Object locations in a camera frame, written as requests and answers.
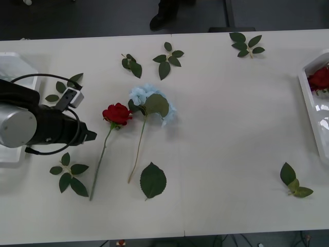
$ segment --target dark floor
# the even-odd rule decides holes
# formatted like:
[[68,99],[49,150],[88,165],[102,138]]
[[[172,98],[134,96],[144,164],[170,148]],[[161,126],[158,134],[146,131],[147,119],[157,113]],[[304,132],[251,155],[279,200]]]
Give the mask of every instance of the dark floor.
[[0,40],[207,32],[226,27],[226,6],[236,27],[256,30],[329,28],[328,0],[196,0],[181,4],[176,21],[152,32],[159,0],[1,0]]

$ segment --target plastic container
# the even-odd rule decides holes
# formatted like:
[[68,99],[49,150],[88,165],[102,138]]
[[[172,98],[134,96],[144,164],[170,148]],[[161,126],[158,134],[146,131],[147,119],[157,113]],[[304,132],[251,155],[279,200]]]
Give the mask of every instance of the plastic container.
[[317,96],[311,92],[307,77],[313,75],[318,69],[329,64],[329,49],[310,56],[304,61],[298,71],[298,78],[302,87],[309,119],[312,125],[315,141],[320,158],[329,165],[329,94]]
[[[11,81],[14,78],[27,74],[36,74],[25,59],[14,52],[0,52],[0,79]],[[29,77],[22,79],[17,84],[39,91],[40,78]],[[7,148],[0,145],[0,167],[17,167],[25,158],[25,146],[19,148]]]

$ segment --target red rose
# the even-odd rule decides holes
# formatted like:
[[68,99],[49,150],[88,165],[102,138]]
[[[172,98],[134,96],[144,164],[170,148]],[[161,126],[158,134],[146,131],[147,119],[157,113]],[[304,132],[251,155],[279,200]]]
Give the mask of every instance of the red rose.
[[127,109],[124,105],[117,103],[116,105],[111,104],[107,110],[103,111],[103,117],[108,122],[115,122],[118,125],[126,125],[128,119],[133,119],[129,115],[132,112]]
[[329,88],[329,70],[323,67],[316,71],[314,75],[308,77],[308,83],[311,91],[323,90]]

